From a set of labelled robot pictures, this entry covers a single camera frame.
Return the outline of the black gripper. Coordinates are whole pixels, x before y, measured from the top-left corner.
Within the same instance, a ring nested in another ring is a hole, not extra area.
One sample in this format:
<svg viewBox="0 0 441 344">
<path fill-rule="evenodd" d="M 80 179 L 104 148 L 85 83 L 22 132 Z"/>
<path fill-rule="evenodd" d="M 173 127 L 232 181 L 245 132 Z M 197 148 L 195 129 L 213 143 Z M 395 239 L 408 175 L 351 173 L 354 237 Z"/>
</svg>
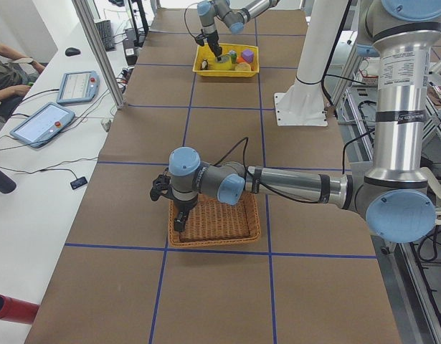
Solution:
<svg viewBox="0 0 441 344">
<path fill-rule="evenodd" d="M 192 199 L 182 201 L 179 199 L 174 200 L 174 205 L 178 211 L 178 214 L 173 220 L 175 231 L 185 231 L 186 222 L 189 218 L 189 212 L 196 207 L 198 203 L 198 196 Z"/>
<path fill-rule="evenodd" d="M 204 32 L 204 36 L 207 39 L 207 43 L 210 47 L 212 47 L 212 52 L 217 60 L 222 58 L 222 47 L 219 45 L 219 35 L 217 30 L 213 32 Z"/>
</svg>

